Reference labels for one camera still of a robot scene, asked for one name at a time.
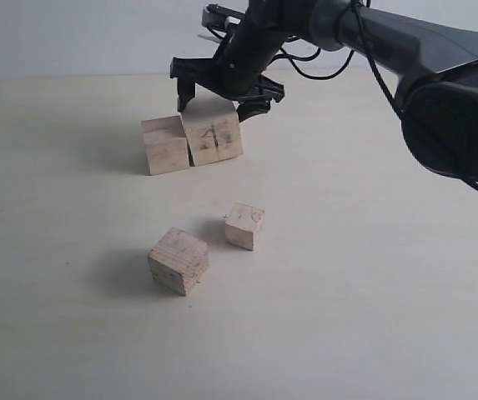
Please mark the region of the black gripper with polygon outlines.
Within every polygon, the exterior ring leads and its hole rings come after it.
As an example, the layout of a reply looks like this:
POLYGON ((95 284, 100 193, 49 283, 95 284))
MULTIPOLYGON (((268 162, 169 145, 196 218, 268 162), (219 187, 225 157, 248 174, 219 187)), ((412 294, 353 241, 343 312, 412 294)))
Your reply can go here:
POLYGON ((228 100, 237 101, 240 123, 267 114, 271 100, 284 98, 284 86, 263 75, 284 43, 284 32, 262 27, 250 17, 224 37, 209 58, 175 57, 170 77, 177 80, 177 111, 182 113, 195 98, 196 85, 228 100))

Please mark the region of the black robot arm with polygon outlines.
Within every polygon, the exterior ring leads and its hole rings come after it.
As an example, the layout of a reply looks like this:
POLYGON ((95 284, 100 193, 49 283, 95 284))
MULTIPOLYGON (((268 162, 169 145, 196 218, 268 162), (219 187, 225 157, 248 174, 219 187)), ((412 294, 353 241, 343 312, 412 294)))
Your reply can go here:
POLYGON ((478 183, 478 32, 374 9, 365 1, 252 1, 244 12, 216 4, 203 24, 224 33, 210 58, 174 58, 178 107, 203 87, 238 103, 240 120, 284 97, 264 75, 291 38, 326 52, 364 56, 398 78, 387 99, 413 157, 429 171, 478 183))

